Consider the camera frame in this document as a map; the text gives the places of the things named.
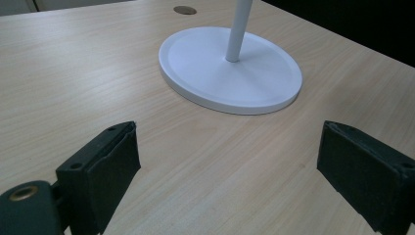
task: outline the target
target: table top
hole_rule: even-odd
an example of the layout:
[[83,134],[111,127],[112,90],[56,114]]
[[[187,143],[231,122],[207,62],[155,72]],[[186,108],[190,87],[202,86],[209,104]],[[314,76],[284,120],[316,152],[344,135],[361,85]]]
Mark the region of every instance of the table top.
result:
[[415,157],[415,69],[254,1],[248,31],[298,62],[300,94],[262,116],[202,108],[165,83],[159,48],[182,29],[230,27],[235,4],[137,0],[0,18],[0,193],[53,183],[102,130],[135,120],[142,168],[105,234],[374,234],[316,169],[321,130],[352,125]]

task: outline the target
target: screw hole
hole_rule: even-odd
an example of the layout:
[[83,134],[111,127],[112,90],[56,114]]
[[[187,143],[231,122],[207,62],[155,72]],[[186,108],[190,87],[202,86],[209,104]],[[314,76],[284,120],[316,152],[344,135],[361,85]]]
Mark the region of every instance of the screw hole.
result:
[[402,166],[405,167],[405,168],[415,168],[414,164],[408,164],[408,163],[404,163],[404,164],[402,164]]
[[37,187],[32,185],[20,188],[13,192],[12,195],[10,195],[9,200],[13,202],[18,202],[21,200],[28,199],[31,196],[35,195],[37,193],[37,190]]
[[174,8],[174,12],[181,15],[195,15],[197,13],[196,9],[187,6],[177,6]]
[[71,169],[78,169],[78,168],[80,168],[82,166],[82,164],[72,164],[71,166],[70,166],[70,168]]

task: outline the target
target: white lamp base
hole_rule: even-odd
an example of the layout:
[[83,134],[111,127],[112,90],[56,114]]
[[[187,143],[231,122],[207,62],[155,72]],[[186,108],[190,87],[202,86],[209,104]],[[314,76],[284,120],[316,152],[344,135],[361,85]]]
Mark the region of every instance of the white lamp base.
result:
[[196,27],[168,37],[159,52],[161,73],[180,95],[236,115],[283,109],[297,97],[301,71],[283,49],[245,33],[240,61],[228,62],[230,28]]

